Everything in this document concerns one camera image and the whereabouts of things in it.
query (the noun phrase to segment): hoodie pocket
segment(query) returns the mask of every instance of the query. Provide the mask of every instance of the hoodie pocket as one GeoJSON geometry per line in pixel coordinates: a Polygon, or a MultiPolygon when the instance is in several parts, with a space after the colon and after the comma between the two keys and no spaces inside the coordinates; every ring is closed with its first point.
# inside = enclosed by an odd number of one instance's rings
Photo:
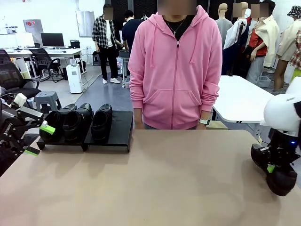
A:
{"type": "Polygon", "coordinates": [[[171,123],[172,90],[156,90],[153,95],[143,100],[144,117],[164,124],[171,123]]]}
{"type": "Polygon", "coordinates": [[[174,124],[194,122],[200,118],[201,98],[191,90],[176,90],[174,97],[174,124]]]}

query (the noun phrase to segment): beige coat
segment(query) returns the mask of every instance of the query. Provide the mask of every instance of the beige coat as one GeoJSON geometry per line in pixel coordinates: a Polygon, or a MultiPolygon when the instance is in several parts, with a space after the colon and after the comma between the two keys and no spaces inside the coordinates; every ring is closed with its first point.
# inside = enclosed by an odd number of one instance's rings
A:
{"type": "Polygon", "coordinates": [[[281,34],[281,42],[277,52],[277,55],[281,56],[281,60],[289,61],[292,58],[297,49],[295,39],[300,29],[301,19],[297,19],[281,34]]]}
{"type": "Polygon", "coordinates": [[[273,58],[275,57],[275,44],[279,35],[279,26],[274,20],[273,15],[263,21],[260,21],[255,28],[255,33],[268,47],[268,52],[264,58],[263,66],[271,67],[273,58]]]}

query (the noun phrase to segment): hand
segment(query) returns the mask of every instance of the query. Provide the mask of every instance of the hand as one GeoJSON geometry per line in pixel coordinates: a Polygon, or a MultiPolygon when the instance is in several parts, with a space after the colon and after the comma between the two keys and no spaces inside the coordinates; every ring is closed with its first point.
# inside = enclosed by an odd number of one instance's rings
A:
{"type": "Polygon", "coordinates": [[[204,125],[202,123],[199,123],[196,129],[197,130],[199,130],[199,129],[206,129],[206,125],[204,125]]]}
{"type": "Polygon", "coordinates": [[[145,125],[142,121],[135,122],[135,129],[145,129],[145,125]]]}
{"type": "Polygon", "coordinates": [[[255,60],[256,54],[257,54],[257,50],[254,49],[253,52],[251,53],[251,58],[250,58],[251,62],[255,60]]]}

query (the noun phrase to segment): red plaid shirt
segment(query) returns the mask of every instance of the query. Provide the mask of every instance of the red plaid shirt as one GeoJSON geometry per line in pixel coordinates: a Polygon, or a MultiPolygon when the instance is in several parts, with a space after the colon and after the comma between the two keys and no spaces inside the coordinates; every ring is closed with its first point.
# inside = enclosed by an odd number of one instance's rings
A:
{"type": "Polygon", "coordinates": [[[297,33],[296,38],[297,50],[290,60],[290,64],[301,70],[301,30],[297,33]]]}

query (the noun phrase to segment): dark blue t-shirt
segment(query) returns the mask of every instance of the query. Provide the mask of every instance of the dark blue t-shirt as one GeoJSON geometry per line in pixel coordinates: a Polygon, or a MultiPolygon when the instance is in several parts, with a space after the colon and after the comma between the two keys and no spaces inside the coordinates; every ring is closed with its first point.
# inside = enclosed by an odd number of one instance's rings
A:
{"type": "Polygon", "coordinates": [[[122,40],[127,41],[127,45],[128,45],[130,53],[132,50],[135,33],[137,31],[138,26],[142,22],[143,21],[139,20],[139,19],[131,19],[122,28],[122,40]]]}

